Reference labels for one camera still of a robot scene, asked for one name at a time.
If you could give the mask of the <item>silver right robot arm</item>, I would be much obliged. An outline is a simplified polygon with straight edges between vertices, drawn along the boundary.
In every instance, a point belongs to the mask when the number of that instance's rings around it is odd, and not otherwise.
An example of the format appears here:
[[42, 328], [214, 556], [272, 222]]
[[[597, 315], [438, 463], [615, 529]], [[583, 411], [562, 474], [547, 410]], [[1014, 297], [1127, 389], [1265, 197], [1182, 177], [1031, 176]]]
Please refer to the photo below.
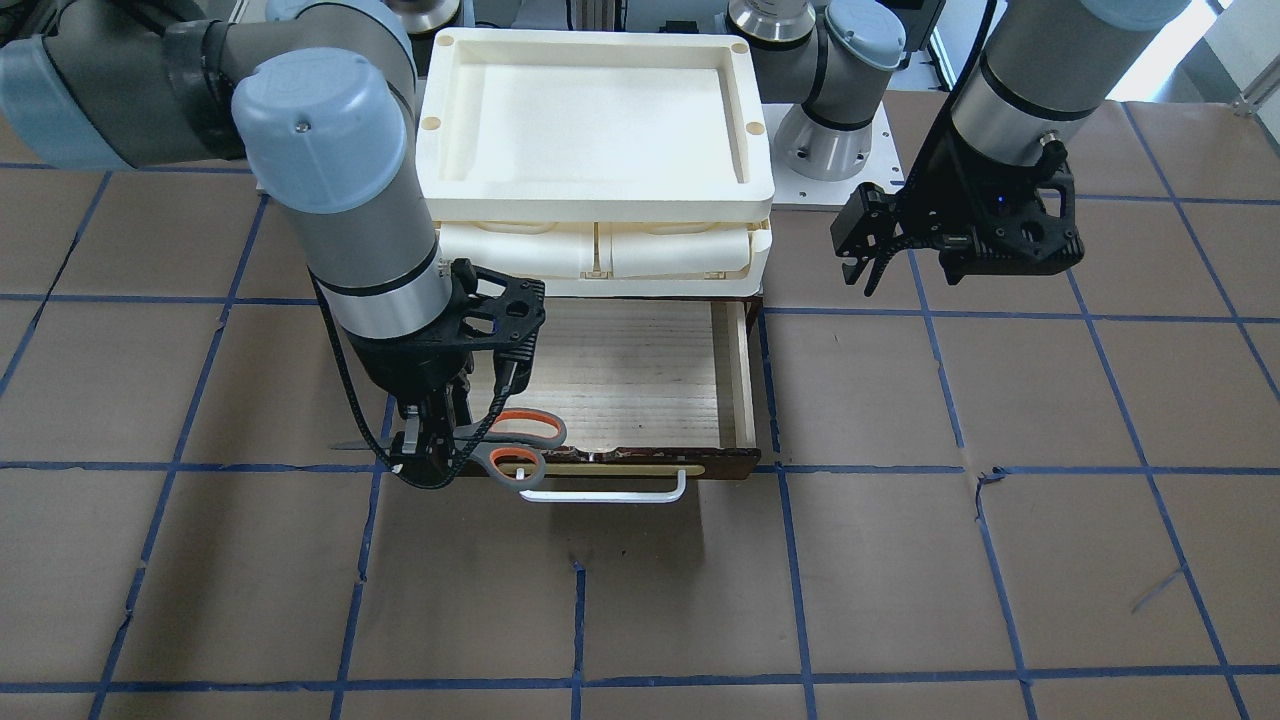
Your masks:
[[47, 164], [250, 164], [303, 247], [346, 392], [349, 345], [397, 401], [388, 446], [353, 411], [388, 469], [436, 489], [474, 464], [532, 489], [567, 434], [508, 405], [545, 286], [444, 260], [415, 168], [417, 86], [410, 35], [381, 1], [271, 1], [248, 24], [191, 1], [73, 1], [54, 35], [3, 47], [3, 114]]

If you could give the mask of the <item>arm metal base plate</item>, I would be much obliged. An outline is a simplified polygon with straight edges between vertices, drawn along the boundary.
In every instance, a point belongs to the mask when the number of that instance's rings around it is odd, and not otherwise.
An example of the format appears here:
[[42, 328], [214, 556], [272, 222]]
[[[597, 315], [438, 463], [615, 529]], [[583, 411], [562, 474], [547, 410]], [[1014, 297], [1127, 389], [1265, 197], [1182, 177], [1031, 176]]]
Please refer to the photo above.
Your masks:
[[872, 123], [842, 138], [820, 126], [812, 126], [796, 111], [797, 142], [776, 136], [787, 129], [786, 117], [792, 104], [764, 105], [771, 141], [774, 181], [773, 209], [837, 211], [858, 184], [872, 182], [893, 192], [905, 184], [906, 168], [900, 161], [883, 106]]

